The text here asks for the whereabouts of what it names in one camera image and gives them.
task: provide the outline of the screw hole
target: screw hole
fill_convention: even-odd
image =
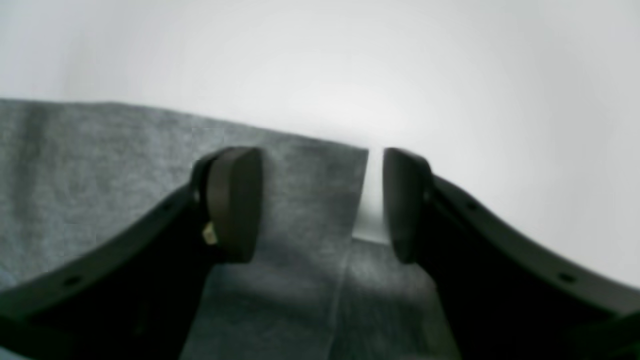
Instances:
[[[560,278],[560,280],[562,280],[564,282],[568,282],[570,284],[573,284],[574,282],[578,281],[578,279],[576,279],[574,276],[571,276],[569,274],[565,274],[563,272],[558,274],[558,277]]]
[[[73,286],[73,285],[78,284],[81,281],[82,281],[82,277],[78,276],[78,275],[75,275],[75,276],[69,277],[67,280],[65,280],[65,282],[62,283],[62,285],[64,285],[64,286]]]

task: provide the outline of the white backdrop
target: white backdrop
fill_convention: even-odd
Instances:
[[[404,147],[521,232],[640,286],[634,1],[0,0],[0,97],[146,104]]]

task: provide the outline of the gray felt cloth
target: gray felt cloth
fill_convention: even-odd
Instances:
[[[458,358],[431,279],[351,238],[367,151],[141,106],[0,100],[0,290],[108,240],[229,145],[264,149],[257,250],[211,272],[182,359]]]

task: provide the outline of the white wall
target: white wall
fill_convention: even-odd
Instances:
[[[425,155],[540,243],[640,286],[634,1],[0,0],[0,96],[123,101]]]

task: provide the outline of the black plastic arm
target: black plastic arm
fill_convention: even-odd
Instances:
[[[554,254],[428,162],[384,158],[394,251],[432,276],[464,359],[635,359],[640,291]]]
[[[32,359],[177,359],[216,263],[248,262],[260,151],[228,148],[117,237],[0,293],[0,346]]]

